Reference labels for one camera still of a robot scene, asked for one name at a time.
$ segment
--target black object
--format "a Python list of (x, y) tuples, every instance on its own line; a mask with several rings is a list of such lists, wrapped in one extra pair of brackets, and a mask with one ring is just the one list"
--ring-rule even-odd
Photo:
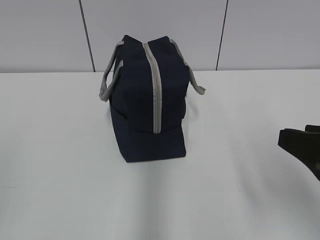
[(307, 125), (305, 131), (285, 128), (278, 145), (299, 159), (320, 181), (320, 126)]
[(115, 137), (127, 162), (186, 155), (182, 119), (189, 82), (199, 94), (205, 93), (177, 44), (167, 36), (142, 43), (125, 35), (118, 42), (99, 96), (109, 100)]

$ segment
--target gray piping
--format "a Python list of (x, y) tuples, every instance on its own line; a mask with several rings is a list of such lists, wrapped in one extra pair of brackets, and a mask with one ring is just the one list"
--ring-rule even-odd
[(174, 45), (177, 53), (179, 54), (179, 56), (181, 57), (181, 59), (182, 59), (182, 61), (183, 61), (183, 63), (184, 63), (184, 65), (186, 65), (186, 66), (189, 68), (190, 83), (191, 83), (191, 85), (193, 86), (194, 90), (195, 90), (198, 94), (200, 94), (200, 95), (205, 94), (206, 89), (203, 88), (202, 86), (199, 86), (199, 85), (197, 84), (197, 81), (196, 81), (196, 79), (195, 79), (194, 73), (192, 72), (191, 67), (188, 65), (188, 63), (186, 63), (184, 57), (182, 56), (182, 53), (180, 52), (180, 49), (178, 48), (177, 43), (176, 43), (174, 40), (172, 40), (171, 38), (170, 38), (169, 40), (170, 40), (170, 43), (172, 43), (172, 44)]
[(103, 73), (103, 77), (102, 77), (102, 83), (101, 83), (101, 88), (100, 88), (100, 93), (99, 93), (99, 97), (102, 101), (107, 102), (110, 94), (112, 92), (112, 89), (114, 87), (115, 81), (117, 80), (118, 74), (119, 74), (119, 69), (124, 65), (123, 60), (119, 63), (118, 67), (116, 68), (116, 71), (113, 73), (113, 78), (112, 78), (112, 82), (110, 84), (109, 87), (107, 87), (107, 76), (110, 73), (110, 70), (112, 68), (112, 66), (114, 65), (114, 62), (116, 60), (116, 51), (117, 48), (119, 46), (122, 46), (124, 44), (124, 41), (120, 41), (116, 44), (114, 51), (112, 53), (112, 57), (110, 59), (110, 62), (108, 64), (108, 66), (106, 67), (104, 73)]
[(151, 68), (152, 89), (153, 89), (153, 132), (161, 132), (162, 121), (162, 84), (160, 70), (155, 56), (153, 55), (148, 43), (142, 44), (146, 58)]

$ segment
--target handbag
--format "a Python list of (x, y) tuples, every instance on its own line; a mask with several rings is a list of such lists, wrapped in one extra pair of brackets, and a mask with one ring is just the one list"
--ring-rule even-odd
[(142, 43), (125, 35), (116, 44), (99, 97), (109, 100), (115, 138), (126, 162), (186, 156), (182, 119), (189, 83), (200, 95), (205, 93), (169, 37)]

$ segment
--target black bag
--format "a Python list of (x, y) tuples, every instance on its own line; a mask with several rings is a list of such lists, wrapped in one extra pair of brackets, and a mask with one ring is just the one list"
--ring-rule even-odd
[(125, 35), (116, 45), (99, 96), (109, 100), (114, 134), (127, 162), (186, 156), (182, 119), (189, 82), (199, 94), (205, 93), (167, 36), (141, 43)]

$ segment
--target fabric bag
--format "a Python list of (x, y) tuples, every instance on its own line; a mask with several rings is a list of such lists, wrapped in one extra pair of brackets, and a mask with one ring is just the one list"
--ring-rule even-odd
[(116, 45), (99, 97), (109, 100), (116, 141), (128, 163), (186, 156), (182, 119), (189, 83), (200, 95), (205, 93), (167, 36), (142, 43), (125, 35)]

